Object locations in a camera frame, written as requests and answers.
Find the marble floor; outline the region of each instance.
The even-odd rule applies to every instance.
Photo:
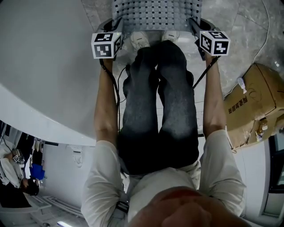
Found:
[[[96,31],[101,22],[111,18],[111,0],[82,0],[90,23]],[[270,18],[268,41],[255,62],[264,64],[278,71],[284,78],[284,5],[280,0],[264,0]],[[231,39],[230,54],[219,59],[221,85],[223,94],[227,94],[252,64],[255,54],[265,42],[268,32],[268,18],[262,0],[203,0],[202,18],[212,22]],[[148,32],[150,43],[157,42],[160,32]],[[180,32],[177,45],[183,50],[187,59],[187,69],[196,81],[205,69],[205,62],[200,58],[195,38],[188,32]],[[114,76],[136,56],[129,39],[125,40],[114,64]],[[123,72],[119,80],[120,88],[127,77]],[[124,100],[122,89],[119,91]],[[205,80],[195,88],[198,129],[202,131],[203,100]],[[125,109],[121,103],[121,117]],[[162,125],[163,107],[157,95],[157,115],[159,127]]]

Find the white cable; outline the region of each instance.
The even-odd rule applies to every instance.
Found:
[[[265,39],[265,42],[264,44],[262,45],[261,49],[259,49],[258,53],[254,56],[254,59],[252,61],[252,64],[254,63],[254,61],[256,60],[256,57],[258,56],[258,54],[262,51],[262,49],[264,48],[264,46],[266,45],[267,43],[267,40],[268,40],[268,35],[269,35],[269,29],[270,29],[270,18],[269,18],[269,14],[268,14],[268,10],[266,8],[266,5],[264,3],[264,0],[262,0],[262,3],[264,5],[264,8],[266,10],[266,14],[267,14],[267,18],[268,18],[268,29],[267,29],[267,34],[266,34],[266,39]],[[226,98],[229,94],[231,94],[231,92],[233,91],[233,89],[238,85],[238,83],[231,89],[231,91],[229,93],[227,93],[226,95],[224,95],[223,98]]]
[[[267,8],[266,8],[266,5],[265,5],[265,3],[264,3],[264,0],[262,0],[262,3],[263,3],[263,5],[264,5],[264,8],[265,8],[266,14],[267,14],[267,18],[268,18],[268,29],[267,29],[267,34],[266,34],[265,42],[264,42],[264,44],[262,45],[261,49],[258,51],[258,53],[255,55],[255,57],[254,57],[254,59],[253,59],[253,61],[252,61],[252,64],[253,64],[254,61],[256,60],[256,57],[258,56],[258,54],[262,51],[262,49],[263,49],[264,46],[266,45],[267,40],[268,40],[269,28],[270,28],[270,18],[269,18],[268,10],[267,10]]]

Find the cable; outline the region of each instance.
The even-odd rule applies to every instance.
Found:
[[[103,70],[109,75],[112,83],[114,84],[114,90],[115,90],[116,96],[117,96],[116,108],[118,110],[120,98],[119,98],[119,92],[118,92],[118,88],[117,88],[117,85],[116,85],[115,78],[114,78],[113,74],[106,68],[105,64],[103,63],[103,59],[99,59],[99,63],[101,64],[101,67],[103,68]]]
[[[117,108],[117,111],[118,111],[118,131],[120,131],[120,96],[119,96],[119,78],[123,72],[123,70],[126,69],[126,67],[124,67],[121,72],[120,72],[120,75],[118,77],[118,80],[117,80],[117,84],[116,84],[116,81],[115,81],[115,78],[113,76],[113,74],[106,68],[104,62],[103,62],[103,59],[100,59],[99,60],[99,63],[101,64],[101,67],[103,68],[103,70],[109,75],[112,83],[114,84],[114,90],[116,92],[116,97],[117,97],[117,103],[116,103],[116,108]]]
[[[119,77],[118,77],[118,79],[117,79],[118,95],[119,95],[119,78],[120,78],[120,76],[121,76],[123,70],[125,70],[125,69],[126,69],[126,67],[124,67],[124,68],[121,70],[121,72],[120,72],[120,74],[119,74]],[[118,131],[120,131],[120,103],[121,103],[121,102],[118,102]]]
[[[125,99],[123,99],[120,103],[124,102],[125,100],[126,100],[126,98],[125,98]]]
[[[268,18],[268,29],[267,29],[267,33],[266,33],[265,42],[264,42],[264,44],[262,45],[262,47],[259,49],[259,51],[257,52],[257,54],[254,56],[254,58],[253,58],[253,60],[252,60],[252,64],[254,63],[254,61],[256,60],[256,57],[257,57],[257,56],[259,55],[259,53],[262,51],[262,49],[264,48],[264,46],[266,45],[267,40],[268,40],[268,35],[269,35],[269,29],[270,29],[270,18],[269,18],[268,10],[267,10],[267,7],[266,7],[266,5],[265,5],[265,3],[264,3],[264,0],[262,0],[262,3],[263,3],[263,5],[264,5],[264,8],[265,8],[266,14],[267,14],[267,18]],[[226,98],[229,94],[231,94],[231,92],[233,91],[233,89],[234,89],[237,85],[238,85],[238,83],[235,84],[235,86],[230,90],[230,92],[228,92],[226,95],[224,95],[223,98]]]
[[[4,137],[2,136],[2,134],[1,134],[1,137],[2,137],[2,140],[4,141],[6,147],[8,147],[8,145],[6,144],[6,141],[5,141]]]
[[[4,130],[4,128],[5,128],[5,123],[4,122],[2,122],[2,121],[0,121],[1,122],[1,124],[0,124],[0,130],[1,130],[1,132],[0,132],[0,135],[2,135],[2,133],[3,133],[3,130]]]
[[[220,56],[213,58],[212,62],[208,65],[208,67],[204,70],[202,75],[199,77],[199,79],[196,81],[195,85],[193,86],[193,89],[199,84],[199,82],[202,80],[202,78],[205,76],[205,74],[208,72],[208,70],[214,65],[217,60],[220,58]]]
[[[264,44],[262,45],[261,49],[258,51],[258,53],[255,55],[253,61],[252,61],[252,64],[254,63],[254,61],[256,60],[256,57],[258,56],[258,54],[262,51],[262,49],[264,48],[264,46],[266,45],[267,43],[267,40],[268,40],[268,34],[269,34],[269,29],[270,29],[270,18],[269,18],[269,14],[268,14],[268,10],[266,8],[266,5],[264,3],[264,0],[262,0],[262,3],[264,5],[264,8],[266,10],[266,14],[267,14],[267,18],[268,18],[268,29],[267,29],[267,34],[266,34],[266,39],[265,39],[265,42]]]

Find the black and white marker cube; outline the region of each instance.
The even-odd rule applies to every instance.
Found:
[[[113,59],[121,48],[121,32],[94,33],[92,50],[95,59]]]
[[[211,56],[228,55],[230,43],[223,31],[200,31],[200,47]]]

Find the cardboard box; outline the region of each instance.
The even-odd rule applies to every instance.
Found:
[[[253,64],[243,76],[247,92],[237,85],[225,99],[227,132],[233,149],[256,144],[261,120],[267,121],[262,140],[275,130],[284,114],[284,82],[276,71]]]

